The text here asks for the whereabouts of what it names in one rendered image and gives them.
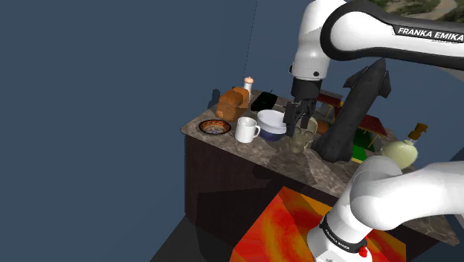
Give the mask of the dark grey rocket model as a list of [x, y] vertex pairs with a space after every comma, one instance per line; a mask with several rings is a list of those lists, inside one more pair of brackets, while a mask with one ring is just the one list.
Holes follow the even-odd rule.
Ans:
[[390, 75], [384, 58], [376, 60], [347, 78], [349, 88], [344, 105], [332, 126], [316, 141], [312, 149], [325, 161], [348, 162], [352, 158], [355, 132], [378, 96], [387, 98], [391, 92]]

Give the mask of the brown bread loaf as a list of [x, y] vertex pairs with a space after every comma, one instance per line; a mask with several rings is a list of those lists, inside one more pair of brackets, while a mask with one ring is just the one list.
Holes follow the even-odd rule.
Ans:
[[234, 87], [219, 98], [216, 116], [229, 122], [237, 121], [246, 112], [249, 102], [249, 91], [242, 87]]

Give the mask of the beige skull figure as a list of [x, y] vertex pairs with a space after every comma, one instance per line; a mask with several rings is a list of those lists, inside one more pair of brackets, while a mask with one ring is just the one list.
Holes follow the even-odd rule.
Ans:
[[297, 122], [294, 134], [289, 139], [289, 148], [293, 153], [302, 153], [313, 142], [318, 131], [318, 122], [314, 117], [309, 119], [307, 128], [302, 128], [300, 122]]

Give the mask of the patterned orange blue bowl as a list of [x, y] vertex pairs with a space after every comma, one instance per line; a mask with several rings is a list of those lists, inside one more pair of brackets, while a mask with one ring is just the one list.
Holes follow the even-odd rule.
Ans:
[[224, 135], [231, 131], [231, 125], [227, 121], [211, 119], [199, 123], [199, 129], [208, 135]]

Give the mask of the black rectangular tray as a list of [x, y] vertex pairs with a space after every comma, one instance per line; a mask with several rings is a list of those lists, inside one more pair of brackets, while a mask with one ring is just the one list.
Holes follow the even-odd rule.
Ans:
[[259, 112], [265, 109], [272, 109], [277, 102], [277, 99], [277, 95], [274, 95], [270, 92], [262, 92], [251, 103], [250, 110], [253, 112]]

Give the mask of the round pale bottle brown stopper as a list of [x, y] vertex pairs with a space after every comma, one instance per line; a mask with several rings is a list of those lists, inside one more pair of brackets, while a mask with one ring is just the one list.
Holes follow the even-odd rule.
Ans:
[[381, 148], [381, 154], [392, 159], [402, 170], [410, 167], [419, 155], [415, 143], [424, 132], [427, 132], [427, 128], [428, 125], [418, 123], [408, 134], [407, 139], [384, 145]]

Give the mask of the red roofed toy house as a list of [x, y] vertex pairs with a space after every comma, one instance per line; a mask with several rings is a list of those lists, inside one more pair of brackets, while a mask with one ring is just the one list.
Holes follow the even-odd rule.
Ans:
[[[337, 94], [331, 95], [324, 90], [320, 91], [317, 102], [320, 102], [329, 107], [327, 113], [325, 113], [324, 121], [328, 122], [332, 126], [335, 118], [338, 116], [343, 105], [343, 101]], [[351, 161], [356, 163], [362, 163], [367, 158], [367, 151], [372, 153], [377, 152], [374, 148], [374, 143], [380, 137], [386, 137], [387, 133], [382, 123], [377, 117], [372, 115], [365, 115], [363, 120], [355, 131], [352, 146], [352, 157]]]

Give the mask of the red orange patterned robot stand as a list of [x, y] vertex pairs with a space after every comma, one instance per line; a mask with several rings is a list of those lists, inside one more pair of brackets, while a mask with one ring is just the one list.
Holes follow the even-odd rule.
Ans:
[[[282, 188], [233, 248], [229, 262], [407, 262], [406, 245], [360, 223], [348, 200], [344, 194], [330, 207]], [[366, 243], [356, 253], [338, 248], [321, 231], [323, 218], [338, 238]]]

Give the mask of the dark brown counter cabinet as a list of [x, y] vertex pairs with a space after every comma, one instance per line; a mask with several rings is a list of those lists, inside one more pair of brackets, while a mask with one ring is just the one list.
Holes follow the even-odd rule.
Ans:
[[185, 215], [197, 227], [234, 247], [282, 187], [334, 205], [358, 168], [329, 163], [306, 149], [293, 153], [289, 137], [239, 143], [235, 132], [208, 135], [202, 121], [214, 119], [219, 90], [206, 111], [185, 124]]

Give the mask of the white mug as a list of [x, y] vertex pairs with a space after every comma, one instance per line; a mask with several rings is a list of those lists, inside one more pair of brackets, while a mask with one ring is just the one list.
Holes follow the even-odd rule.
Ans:
[[260, 131], [260, 126], [253, 118], [241, 117], [237, 121], [235, 139], [240, 143], [248, 144], [260, 134]]

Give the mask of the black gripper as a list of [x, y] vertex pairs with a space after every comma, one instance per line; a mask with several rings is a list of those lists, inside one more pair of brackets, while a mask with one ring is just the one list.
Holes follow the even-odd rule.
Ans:
[[294, 102], [288, 102], [286, 104], [283, 118], [283, 123], [286, 124], [286, 135], [288, 137], [293, 136], [296, 123], [300, 116], [300, 128], [308, 127], [309, 119], [315, 112], [315, 106], [322, 82], [322, 80], [301, 80], [296, 77], [293, 78], [291, 95], [294, 98]]

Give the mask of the white and blue bowl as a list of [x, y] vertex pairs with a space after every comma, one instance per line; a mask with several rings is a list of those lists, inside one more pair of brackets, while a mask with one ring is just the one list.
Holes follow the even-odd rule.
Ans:
[[257, 113], [260, 137], [266, 141], [278, 141], [286, 135], [284, 114], [273, 109], [264, 109]]

